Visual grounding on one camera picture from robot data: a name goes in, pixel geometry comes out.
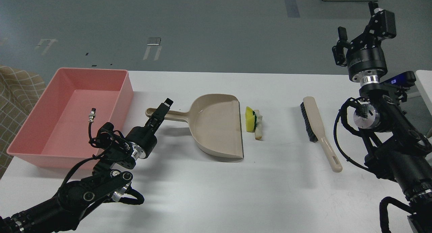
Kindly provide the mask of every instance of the plaid cloth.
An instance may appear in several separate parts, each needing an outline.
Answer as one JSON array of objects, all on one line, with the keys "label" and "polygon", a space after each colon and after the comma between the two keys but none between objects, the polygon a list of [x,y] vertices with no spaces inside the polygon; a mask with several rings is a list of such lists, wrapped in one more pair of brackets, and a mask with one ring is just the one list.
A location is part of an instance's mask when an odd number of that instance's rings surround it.
[{"label": "plaid cloth", "polygon": [[6,149],[44,90],[38,74],[0,65],[0,178],[12,160]]}]

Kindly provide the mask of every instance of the beige dustpan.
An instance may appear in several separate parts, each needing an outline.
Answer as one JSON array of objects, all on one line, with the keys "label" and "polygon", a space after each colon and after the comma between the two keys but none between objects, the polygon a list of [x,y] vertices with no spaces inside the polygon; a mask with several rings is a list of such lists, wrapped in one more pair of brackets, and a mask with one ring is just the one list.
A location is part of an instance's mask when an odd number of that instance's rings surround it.
[{"label": "beige dustpan", "polygon": [[[155,108],[148,108],[150,117]],[[208,94],[198,97],[188,112],[170,110],[165,119],[184,121],[198,147],[213,156],[243,158],[240,103],[235,96]]]}]

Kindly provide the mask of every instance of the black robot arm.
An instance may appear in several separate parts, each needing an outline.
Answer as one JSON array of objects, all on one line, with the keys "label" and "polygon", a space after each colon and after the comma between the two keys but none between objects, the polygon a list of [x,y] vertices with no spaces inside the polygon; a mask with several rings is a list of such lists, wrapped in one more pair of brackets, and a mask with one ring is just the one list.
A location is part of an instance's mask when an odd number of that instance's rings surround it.
[{"label": "black robot arm", "polygon": [[[387,205],[393,204],[409,212],[409,223],[415,233],[432,233],[432,168],[425,156],[432,151],[430,142],[406,119],[399,107],[406,101],[406,91],[414,85],[413,72],[405,72],[392,79],[380,82],[387,73],[381,41],[396,36],[394,13],[369,3],[371,19],[364,32],[347,40],[346,30],[338,28],[339,41],[332,48],[335,62],[347,66],[350,80],[359,82],[360,98],[348,99],[336,118],[334,127],[338,149],[356,166],[374,173],[377,178],[397,182],[409,205],[387,197],[380,204],[380,220],[383,232],[389,233]],[[347,107],[355,108],[354,122],[358,130],[347,122]],[[336,124],[342,124],[353,135],[363,139],[368,154],[366,167],[353,162],[340,148],[336,137]],[[381,142],[377,132],[392,132],[392,136]]]},{"label": "black robot arm", "polygon": [[[142,204],[144,197],[131,187],[132,173],[114,170],[112,167],[119,164],[133,169],[138,158],[145,159],[150,155],[157,143],[155,132],[172,103],[170,99],[166,99],[143,127],[134,127],[126,137],[107,122],[99,129],[97,136],[92,138],[91,124],[96,116],[93,108],[89,116],[89,143],[104,151],[75,165],[51,199],[11,217],[0,217],[0,232],[50,233],[75,230],[82,219],[103,203]],[[94,159],[99,161],[91,176],[69,182],[81,165]]]}]

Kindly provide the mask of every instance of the floor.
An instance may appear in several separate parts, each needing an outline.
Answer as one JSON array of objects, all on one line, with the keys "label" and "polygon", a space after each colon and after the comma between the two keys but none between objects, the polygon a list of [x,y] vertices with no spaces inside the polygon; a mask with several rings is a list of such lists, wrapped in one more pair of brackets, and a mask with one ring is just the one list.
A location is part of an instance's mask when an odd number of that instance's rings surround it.
[{"label": "floor", "polygon": [[[432,70],[431,2],[378,2],[395,13],[398,31],[382,43],[386,79]],[[0,64],[47,83],[60,67],[346,75],[331,52],[337,28],[353,39],[369,18],[360,1],[0,0]],[[161,48],[145,56],[150,37],[161,37]],[[421,99],[404,109],[421,132],[432,127]]]}]

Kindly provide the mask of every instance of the yellow sponge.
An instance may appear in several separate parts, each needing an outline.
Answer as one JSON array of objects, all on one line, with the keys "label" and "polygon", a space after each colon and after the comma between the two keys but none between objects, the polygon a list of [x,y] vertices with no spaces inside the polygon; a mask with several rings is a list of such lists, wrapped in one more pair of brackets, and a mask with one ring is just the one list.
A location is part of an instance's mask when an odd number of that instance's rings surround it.
[{"label": "yellow sponge", "polygon": [[255,130],[257,116],[255,115],[255,112],[250,107],[246,107],[246,113],[244,114],[246,117],[246,131],[247,132],[253,132]]}]

